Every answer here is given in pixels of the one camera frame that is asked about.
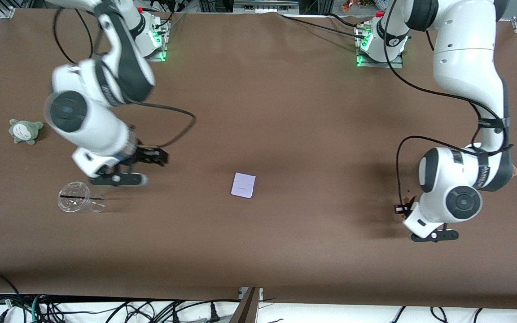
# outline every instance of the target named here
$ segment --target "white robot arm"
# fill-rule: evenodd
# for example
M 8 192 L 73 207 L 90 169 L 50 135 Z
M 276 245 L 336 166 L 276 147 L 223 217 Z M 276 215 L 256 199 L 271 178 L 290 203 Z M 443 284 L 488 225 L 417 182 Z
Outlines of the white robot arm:
M 399 6 L 394 0 L 382 19 L 371 21 L 372 39 L 362 50 L 380 62 L 386 62 L 385 51 L 389 61 L 400 54 L 410 29 L 437 30 L 436 82 L 478 103 L 482 142 L 465 148 L 471 153 L 434 148 L 420 161 L 424 193 L 412 204 L 404 225 L 422 239 L 444 223 L 472 219 L 482 209 L 478 191 L 496 191 L 513 175 L 507 90 L 494 66 L 496 21 L 491 0 L 403 0 Z
M 93 13 L 100 0 L 46 0 L 50 4 L 68 9 L 81 9 Z M 142 57 L 147 57 L 162 47 L 162 26 L 160 17 L 135 8 L 133 0 L 113 0 L 113 6 L 123 17 L 129 33 Z
M 147 98 L 154 86 L 149 64 L 136 47 L 117 0 L 66 0 L 70 7 L 90 10 L 111 43 L 109 53 L 53 71 L 53 93 L 45 104 L 45 119 L 64 139 L 78 146 L 72 157 L 92 184 L 135 186 L 142 174 L 124 173 L 119 164 L 157 163 L 160 149 L 139 148 L 133 130 L 110 108 Z M 58 3 L 67 6 L 66 2 Z

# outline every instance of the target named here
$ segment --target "brown table surface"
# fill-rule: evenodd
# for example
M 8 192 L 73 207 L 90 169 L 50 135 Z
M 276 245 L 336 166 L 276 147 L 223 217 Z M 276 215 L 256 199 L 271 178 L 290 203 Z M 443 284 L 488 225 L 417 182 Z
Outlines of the brown table surface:
M 187 14 L 167 61 L 152 64 L 158 85 L 148 101 L 199 122 L 169 147 L 168 167 L 137 166 L 147 186 L 92 187 L 111 199 L 107 213 L 63 213 L 57 192 L 86 180 L 74 146 L 49 127 L 34 146 L 8 134 L 11 118 L 43 121 L 51 72 L 66 63 L 52 16 L 17 10 L 0 21 L 0 272 L 20 292 L 209 299 L 262 286 L 278 302 L 517 307 L 517 177 L 483 192 L 476 218 L 451 225 L 457 241 L 413 243 L 392 211 L 400 140 L 466 145 L 476 126 L 469 105 L 418 92 L 388 69 L 359 68 L 349 37 L 277 14 Z M 498 29 L 517 166 L 517 34 L 507 22 Z M 74 59 L 87 55 L 74 12 L 59 31 Z M 412 35 L 400 73 L 439 89 L 425 35 Z M 114 110 L 148 144 L 188 122 L 153 108 Z M 403 149 L 411 194 L 429 147 Z M 250 200 L 230 195 L 235 172 L 257 176 Z

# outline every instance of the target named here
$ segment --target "green plush toy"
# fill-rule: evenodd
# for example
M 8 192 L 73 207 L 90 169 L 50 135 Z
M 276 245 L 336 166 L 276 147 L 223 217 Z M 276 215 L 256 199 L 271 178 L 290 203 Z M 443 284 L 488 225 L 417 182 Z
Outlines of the green plush toy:
M 13 141 L 15 143 L 25 141 L 30 145 L 35 145 L 35 138 L 39 135 L 39 129 L 43 127 L 43 122 L 39 121 L 29 122 L 11 119 L 9 120 L 9 124 L 11 125 L 9 133 L 11 137 L 13 137 Z

